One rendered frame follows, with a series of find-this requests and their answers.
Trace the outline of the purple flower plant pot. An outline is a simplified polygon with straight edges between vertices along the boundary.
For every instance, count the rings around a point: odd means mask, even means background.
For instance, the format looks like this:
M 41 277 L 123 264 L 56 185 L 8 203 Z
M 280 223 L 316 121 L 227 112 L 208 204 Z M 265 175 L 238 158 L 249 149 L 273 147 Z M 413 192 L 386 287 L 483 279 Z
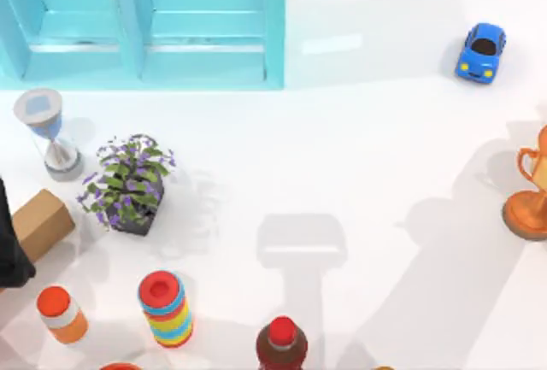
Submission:
M 174 151 L 136 133 L 112 137 L 96 158 L 101 170 L 83 180 L 77 203 L 107 229 L 146 236 L 162 203 L 163 179 L 177 166 Z

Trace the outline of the light blue rack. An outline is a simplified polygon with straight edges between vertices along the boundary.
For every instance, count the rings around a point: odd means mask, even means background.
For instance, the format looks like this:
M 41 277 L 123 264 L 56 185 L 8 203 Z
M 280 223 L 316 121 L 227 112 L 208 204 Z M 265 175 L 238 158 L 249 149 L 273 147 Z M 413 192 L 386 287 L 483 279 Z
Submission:
M 285 83 L 285 0 L 0 0 L 0 90 Z

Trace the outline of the brown bottle with red cap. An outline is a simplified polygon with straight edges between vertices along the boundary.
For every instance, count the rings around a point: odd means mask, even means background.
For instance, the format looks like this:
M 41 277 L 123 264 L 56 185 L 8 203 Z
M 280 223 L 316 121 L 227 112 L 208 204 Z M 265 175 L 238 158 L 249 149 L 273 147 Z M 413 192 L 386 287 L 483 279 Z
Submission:
M 303 370 L 308 339 L 288 316 L 274 318 L 256 338 L 258 370 Z

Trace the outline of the stack of coloured rings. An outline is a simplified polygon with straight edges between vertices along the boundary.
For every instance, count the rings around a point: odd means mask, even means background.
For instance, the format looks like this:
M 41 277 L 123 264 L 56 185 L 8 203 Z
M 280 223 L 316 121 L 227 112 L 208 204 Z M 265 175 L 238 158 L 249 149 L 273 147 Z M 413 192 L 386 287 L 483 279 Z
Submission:
M 158 270 L 146 275 L 138 286 L 138 300 L 154 339 L 165 348 L 185 344 L 193 332 L 193 318 L 180 278 Z

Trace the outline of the grey hourglass with blue sand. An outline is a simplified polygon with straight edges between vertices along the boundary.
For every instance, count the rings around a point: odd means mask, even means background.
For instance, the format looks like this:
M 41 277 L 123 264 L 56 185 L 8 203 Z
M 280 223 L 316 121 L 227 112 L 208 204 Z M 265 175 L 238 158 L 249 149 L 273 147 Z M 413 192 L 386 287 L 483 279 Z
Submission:
M 76 180 L 83 172 L 83 156 L 72 135 L 63 128 L 62 94 L 50 88 L 22 93 L 14 114 L 31 132 L 45 170 L 58 182 Z

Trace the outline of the blue toy car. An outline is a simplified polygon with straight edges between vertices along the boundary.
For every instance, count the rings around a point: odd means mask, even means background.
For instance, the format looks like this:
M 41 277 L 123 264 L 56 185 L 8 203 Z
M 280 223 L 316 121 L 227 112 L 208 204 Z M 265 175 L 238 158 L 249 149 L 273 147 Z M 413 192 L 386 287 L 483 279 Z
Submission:
M 455 74 L 481 84 L 491 84 L 496 78 L 501 55 L 506 44 L 506 33 L 497 25 L 475 24 L 458 56 Z

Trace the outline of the brown cardboard box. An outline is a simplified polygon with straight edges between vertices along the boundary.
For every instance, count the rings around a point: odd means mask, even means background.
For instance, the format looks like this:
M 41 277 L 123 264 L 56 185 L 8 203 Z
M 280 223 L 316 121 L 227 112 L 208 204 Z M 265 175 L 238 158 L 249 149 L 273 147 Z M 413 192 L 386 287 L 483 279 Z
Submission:
M 39 260 L 75 228 L 66 204 L 46 189 L 15 211 L 12 221 L 21 247 L 32 262 Z

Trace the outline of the orange bottle with red cap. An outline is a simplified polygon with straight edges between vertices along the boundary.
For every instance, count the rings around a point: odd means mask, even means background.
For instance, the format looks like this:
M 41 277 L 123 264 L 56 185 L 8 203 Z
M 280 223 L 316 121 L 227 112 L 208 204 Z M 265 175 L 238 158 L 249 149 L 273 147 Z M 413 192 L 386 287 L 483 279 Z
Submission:
M 82 339 L 88 330 L 88 321 L 78 303 L 61 286 L 44 288 L 36 301 L 45 326 L 61 344 L 73 344 Z

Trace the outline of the bronze trophy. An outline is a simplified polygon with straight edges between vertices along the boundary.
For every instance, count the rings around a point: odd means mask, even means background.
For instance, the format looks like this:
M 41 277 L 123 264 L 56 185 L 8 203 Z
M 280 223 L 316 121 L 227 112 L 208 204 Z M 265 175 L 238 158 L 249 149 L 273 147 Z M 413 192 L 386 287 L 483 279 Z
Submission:
M 520 238 L 547 241 L 547 125 L 538 134 L 537 147 L 521 148 L 516 163 L 520 174 L 537 190 L 511 195 L 503 205 L 503 220 Z

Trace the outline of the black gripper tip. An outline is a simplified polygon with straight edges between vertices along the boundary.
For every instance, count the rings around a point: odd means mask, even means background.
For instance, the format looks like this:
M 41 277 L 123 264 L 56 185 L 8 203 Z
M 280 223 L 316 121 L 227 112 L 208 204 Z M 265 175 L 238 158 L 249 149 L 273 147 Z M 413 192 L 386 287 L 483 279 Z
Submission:
M 21 288 L 35 275 L 36 268 L 16 237 L 5 186 L 0 177 L 0 291 Z

